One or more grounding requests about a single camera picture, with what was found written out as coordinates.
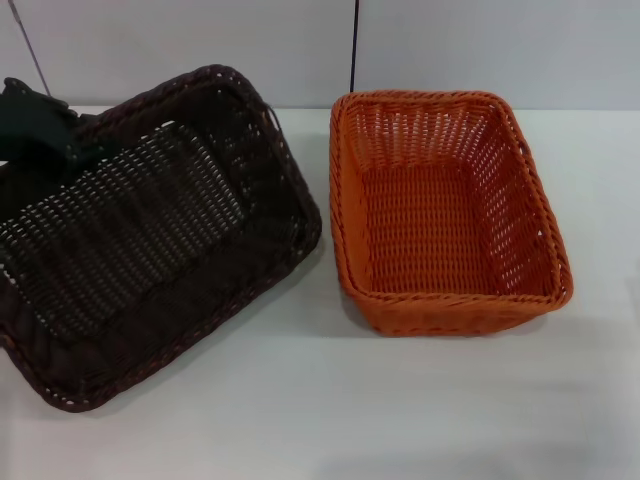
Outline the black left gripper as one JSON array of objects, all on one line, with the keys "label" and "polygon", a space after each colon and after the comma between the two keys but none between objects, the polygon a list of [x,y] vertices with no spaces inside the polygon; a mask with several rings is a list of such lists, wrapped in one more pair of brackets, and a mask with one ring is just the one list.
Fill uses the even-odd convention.
[{"label": "black left gripper", "polygon": [[95,160],[96,144],[81,133],[95,120],[7,77],[1,93],[1,160],[17,163],[44,151],[66,164],[67,171],[84,171]]}]

